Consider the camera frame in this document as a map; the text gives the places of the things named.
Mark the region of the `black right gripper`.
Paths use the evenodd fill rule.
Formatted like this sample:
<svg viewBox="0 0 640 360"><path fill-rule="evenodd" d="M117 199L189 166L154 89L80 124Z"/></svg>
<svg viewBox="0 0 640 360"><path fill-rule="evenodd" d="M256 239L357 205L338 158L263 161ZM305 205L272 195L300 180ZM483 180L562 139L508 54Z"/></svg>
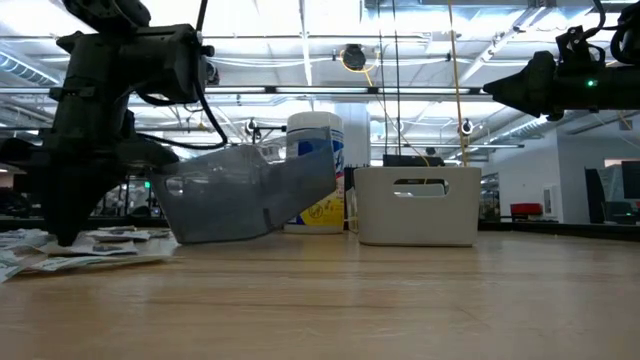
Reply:
<svg viewBox="0 0 640 360"><path fill-rule="evenodd" d="M525 101L543 90L542 104ZM567 110L640 110L640 67L556 68L548 51L535 52L518 73L483 86L502 105L548 122L564 118Z"/></svg>

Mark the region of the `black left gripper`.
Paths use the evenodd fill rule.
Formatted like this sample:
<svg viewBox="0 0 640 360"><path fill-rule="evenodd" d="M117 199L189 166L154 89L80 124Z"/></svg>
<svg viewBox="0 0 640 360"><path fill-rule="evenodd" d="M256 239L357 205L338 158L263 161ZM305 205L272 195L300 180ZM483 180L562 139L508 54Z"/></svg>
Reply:
<svg viewBox="0 0 640 360"><path fill-rule="evenodd" d="M120 55L130 40L129 35L77 31L56 41L70 60L63 85L52 90L58 102L54 144L116 144L135 136L134 117L128 110L131 82ZM0 140L0 163L27 173L40 198L46 229L63 247L75 242L86 216L130 174L177 161L172 150L154 141L124 141L82 168L69 154L18 138ZM82 184L89 189L82 195L85 171Z"/></svg>

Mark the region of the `Lysol wipes canister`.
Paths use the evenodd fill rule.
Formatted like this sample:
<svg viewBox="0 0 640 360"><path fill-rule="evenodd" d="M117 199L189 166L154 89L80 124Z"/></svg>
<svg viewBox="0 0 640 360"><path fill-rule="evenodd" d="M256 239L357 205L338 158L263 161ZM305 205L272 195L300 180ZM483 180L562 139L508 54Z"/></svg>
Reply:
<svg viewBox="0 0 640 360"><path fill-rule="evenodd" d="M308 111L291 115L287 120L287 135L297 135L312 128L331 129L332 150L336 173L336 190L324 199L289 220L284 231L301 234L339 234L345 217L345 163L342 119L326 111Z"/></svg>

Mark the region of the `left pile of paper packets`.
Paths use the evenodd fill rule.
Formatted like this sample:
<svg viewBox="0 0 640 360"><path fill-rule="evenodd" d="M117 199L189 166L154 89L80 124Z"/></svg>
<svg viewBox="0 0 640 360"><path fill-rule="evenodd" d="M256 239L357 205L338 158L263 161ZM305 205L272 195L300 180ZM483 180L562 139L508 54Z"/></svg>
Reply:
<svg viewBox="0 0 640 360"><path fill-rule="evenodd" d="M148 241L151 234L146 230L137 230L135 227L110 227L88 231L88 237L101 242L127 242Z"/></svg>

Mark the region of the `white blue square packet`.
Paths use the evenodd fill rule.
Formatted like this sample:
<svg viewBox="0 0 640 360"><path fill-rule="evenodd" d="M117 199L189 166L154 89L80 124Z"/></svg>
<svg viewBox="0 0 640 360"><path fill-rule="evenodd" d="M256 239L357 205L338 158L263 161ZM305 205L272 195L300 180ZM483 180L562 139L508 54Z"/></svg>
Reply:
<svg viewBox="0 0 640 360"><path fill-rule="evenodd" d="M42 236L46 237L48 233L40 229L17 229L0 232L0 239L25 239Z"/></svg>
<svg viewBox="0 0 640 360"><path fill-rule="evenodd" d="M0 251L12 250L17 248L33 248L37 249L48 243L48 237L32 237L32 238L0 238Z"/></svg>
<svg viewBox="0 0 640 360"><path fill-rule="evenodd" d="M92 255L92 256L116 256L135 255L138 249L133 242L125 243L81 243L69 247L62 247L55 242L48 243L39 248L49 255Z"/></svg>

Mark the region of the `red box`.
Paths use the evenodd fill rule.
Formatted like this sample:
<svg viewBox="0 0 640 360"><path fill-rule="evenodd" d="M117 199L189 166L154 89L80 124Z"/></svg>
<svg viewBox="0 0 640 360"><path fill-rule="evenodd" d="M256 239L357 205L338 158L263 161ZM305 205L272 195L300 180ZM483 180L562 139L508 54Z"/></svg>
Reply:
<svg viewBox="0 0 640 360"><path fill-rule="evenodd" d="M510 214L512 217L541 216L543 206L540 203L512 203Z"/></svg>

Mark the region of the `black standing panel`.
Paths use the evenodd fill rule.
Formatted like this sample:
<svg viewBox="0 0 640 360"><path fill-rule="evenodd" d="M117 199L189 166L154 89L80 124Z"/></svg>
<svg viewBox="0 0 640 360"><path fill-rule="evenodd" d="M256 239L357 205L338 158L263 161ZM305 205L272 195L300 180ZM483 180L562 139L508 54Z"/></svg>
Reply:
<svg viewBox="0 0 640 360"><path fill-rule="evenodd" d="M588 213L589 220L592 224L603 224L605 215L603 204L605 203L605 194L602 186L601 178L597 169L584 169Z"/></svg>

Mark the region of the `white building column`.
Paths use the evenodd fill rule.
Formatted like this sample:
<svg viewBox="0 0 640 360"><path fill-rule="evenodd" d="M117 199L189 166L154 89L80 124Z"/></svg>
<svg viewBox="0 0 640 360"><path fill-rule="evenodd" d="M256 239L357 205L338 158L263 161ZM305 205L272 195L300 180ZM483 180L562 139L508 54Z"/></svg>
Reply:
<svg viewBox="0 0 640 360"><path fill-rule="evenodd" d="M345 161L349 167L370 164L370 115L364 103L346 103L344 111Z"/></svg>

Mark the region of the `long ceiling light bar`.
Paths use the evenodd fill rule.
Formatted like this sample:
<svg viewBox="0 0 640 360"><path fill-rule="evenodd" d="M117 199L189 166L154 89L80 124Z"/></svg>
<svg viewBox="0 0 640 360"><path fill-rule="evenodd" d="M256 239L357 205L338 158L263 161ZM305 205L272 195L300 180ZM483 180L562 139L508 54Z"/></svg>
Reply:
<svg viewBox="0 0 640 360"><path fill-rule="evenodd" d="M206 94L322 94L322 95L486 95L481 88L463 87L332 87L332 86L219 86L207 87Z"/></svg>

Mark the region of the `black wall screen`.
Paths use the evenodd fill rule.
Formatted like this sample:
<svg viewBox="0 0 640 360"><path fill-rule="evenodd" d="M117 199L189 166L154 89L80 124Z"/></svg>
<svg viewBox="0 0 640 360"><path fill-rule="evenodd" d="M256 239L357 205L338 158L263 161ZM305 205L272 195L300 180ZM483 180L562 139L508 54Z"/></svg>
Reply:
<svg viewBox="0 0 640 360"><path fill-rule="evenodd" d="M623 161L621 169L624 197L640 199L640 161Z"/></svg>

